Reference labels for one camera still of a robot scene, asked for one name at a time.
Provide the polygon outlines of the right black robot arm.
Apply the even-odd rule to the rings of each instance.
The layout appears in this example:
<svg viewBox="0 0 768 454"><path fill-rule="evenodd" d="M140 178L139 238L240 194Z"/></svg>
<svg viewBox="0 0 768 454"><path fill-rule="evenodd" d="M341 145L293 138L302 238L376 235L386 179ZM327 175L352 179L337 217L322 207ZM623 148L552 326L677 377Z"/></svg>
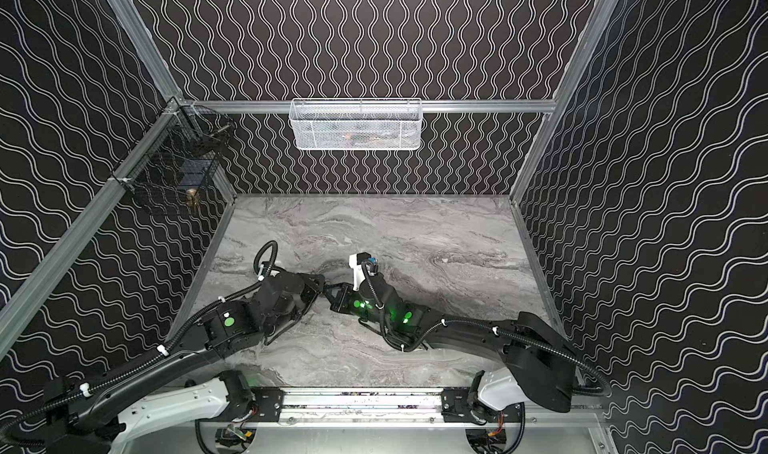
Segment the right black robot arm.
<svg viewBox="0 0 768 454"><path fill-rule="evenodd" d="M611 395L607 377L535 314L490 321L448 315L401 298L381 275L359 285L332 284L325 297L332 311L356 316L398 352L455 350L499 363L498 369L482 373L473 388L475 401L488 409L532 402L567 413L574 396Z"/></svg>

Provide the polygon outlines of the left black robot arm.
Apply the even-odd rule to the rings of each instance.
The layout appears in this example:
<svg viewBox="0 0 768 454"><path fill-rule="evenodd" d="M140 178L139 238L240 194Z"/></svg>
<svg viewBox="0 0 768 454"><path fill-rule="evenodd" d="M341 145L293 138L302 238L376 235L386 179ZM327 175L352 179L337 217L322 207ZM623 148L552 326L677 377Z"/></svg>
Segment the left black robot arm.
<svg viewBox="0 0 768 454"><path fill-rule="evenodd" d="M254 284L203 307L167 341L120 368L80 383L52 381L43 406L2 425L1 444L48 453L107 453L126 438L127 418L138 401L290 330L323 293L326 279L277 266L274 241L259 253L269 258L255 258Z"/></svg>

